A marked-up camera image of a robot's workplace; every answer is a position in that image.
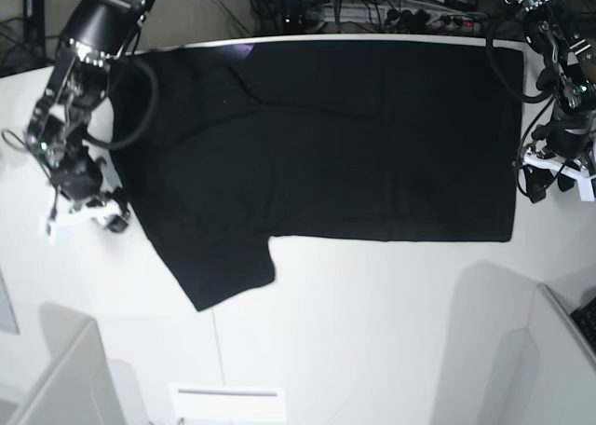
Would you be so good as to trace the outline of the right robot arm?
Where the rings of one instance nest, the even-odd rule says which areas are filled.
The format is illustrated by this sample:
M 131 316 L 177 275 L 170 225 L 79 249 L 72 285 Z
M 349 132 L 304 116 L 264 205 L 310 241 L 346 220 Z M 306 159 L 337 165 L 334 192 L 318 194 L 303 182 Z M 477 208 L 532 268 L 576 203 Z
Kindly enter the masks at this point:
M 53 238 L 86 221 L 120 233 L 129 225 L 129 204 L 121 188 L 103 188 L 103 158 L 89 147 L 117 151 L 134 144 L 153 120 L 159 89 L 155 71 L 143 60 L 132 64 L 148 79 L 149 102 L 139 125 L 126 137 L 105 142 L 88 131 L 93 111 L 115 88 L 114 62 L 129 63 L 127 50 L 156 0 L 81 0 L 59 36 L 53 69 L 37 100 L 22 144 L 53 189 L 44 233 Z

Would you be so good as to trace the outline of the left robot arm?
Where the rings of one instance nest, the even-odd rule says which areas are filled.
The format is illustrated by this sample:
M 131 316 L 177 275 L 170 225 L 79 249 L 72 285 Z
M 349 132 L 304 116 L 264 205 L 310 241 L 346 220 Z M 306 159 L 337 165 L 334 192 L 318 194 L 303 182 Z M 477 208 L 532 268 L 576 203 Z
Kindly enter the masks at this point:
M 586 202 L 595 200 L 595 41 L 582 34 L 563 0 L 504 0 L 511 8 L 491 22 L 486 53 L 497 70 L 494 38 L 500 25 L 516 18 L 528 46 L 541 55 L 544 68 L 530 96 L 514 89 L 501 72 L 496 76 L 513 99 L 542 103 L 551 118 L 533 120 L 522 134 L 513 160 L 521 194 L 533 203 L 556 185 L 566 192 L 577 188 Z

